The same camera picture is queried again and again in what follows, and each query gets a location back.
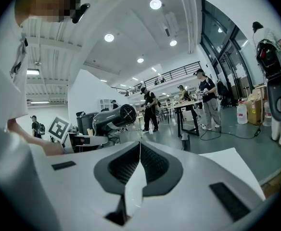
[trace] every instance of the light strip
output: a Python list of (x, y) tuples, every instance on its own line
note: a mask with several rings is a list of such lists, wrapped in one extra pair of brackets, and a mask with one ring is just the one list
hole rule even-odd
[(27, 74), (28, 75), (39, 75), (40, 72), (38, 69), (27, 69)]
[(31, 104), (42, 104), (42, 103), (49, 103), (50, 101), (39, 101), (39, 102), (30, 102)]

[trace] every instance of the railing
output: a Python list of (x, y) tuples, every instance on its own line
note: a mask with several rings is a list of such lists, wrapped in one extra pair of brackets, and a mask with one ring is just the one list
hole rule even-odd
[(160, 76), (157, 76), (157, 77), (151, 78), (149, 80), (146, 80), (143, 83), (135, 85), (134, 87), (129, 88), (129, 89), (125, 90), (125, 91), (127, 91), (127, 96), (129, 96), (129, 95), (132, 95), (132, 94), (134, 94), (136, 92), (140, 92), (142, 87), (146, 87), (146, 88), (150, 89), (150, 88), (152, 88), (154, 86), (157, 86), (159, 84), (163, 84), (163, 83), (165, 83), (167, 81), (170, 81), (170, 80), (173, 80), (173, 79), (177, 79), (177, 78), (180, 78), (180, 77), (185, 76), (185, 75), (193, 74), (199, 68), (201, 68), (199, 62), (188, 64), (188, 65), (185, 65), (183, 67), (179, 67), (179, 68), (176, 68), (176, 69), (174, 69), (172, 71), (164, 73), (164, 74), (162, 74)]

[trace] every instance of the shoe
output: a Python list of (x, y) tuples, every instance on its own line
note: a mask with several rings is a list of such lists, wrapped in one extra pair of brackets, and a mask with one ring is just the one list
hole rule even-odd
[(203, 130), (212, 130), (212, 128), (206, 128), (204, 124), (201, 125)]

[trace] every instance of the hand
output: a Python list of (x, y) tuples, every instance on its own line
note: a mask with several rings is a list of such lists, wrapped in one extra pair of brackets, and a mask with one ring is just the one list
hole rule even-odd
[(60, 143), (52, 143), (46, 141), (45, 145), (43, 145), (43, 150), (46, 156), (55, 156), (55, 155), (63, 155), (64, 150)]

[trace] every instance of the black rectangle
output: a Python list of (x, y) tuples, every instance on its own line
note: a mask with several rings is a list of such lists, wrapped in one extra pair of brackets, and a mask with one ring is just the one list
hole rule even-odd
[(52, 167), (53, 167), (54, 170), (60, 170), (60, 169), (63, 169), (63, 168), (72, 167), (74, 165), (76, 165), (75, 162), (68, 161), (68, 162), (64, 162), (64, 163), (53, 164)]
[(250, 212), (224, 183), (219, 182), (209, 185), (209, 187), (234, 221), (241, 219)]

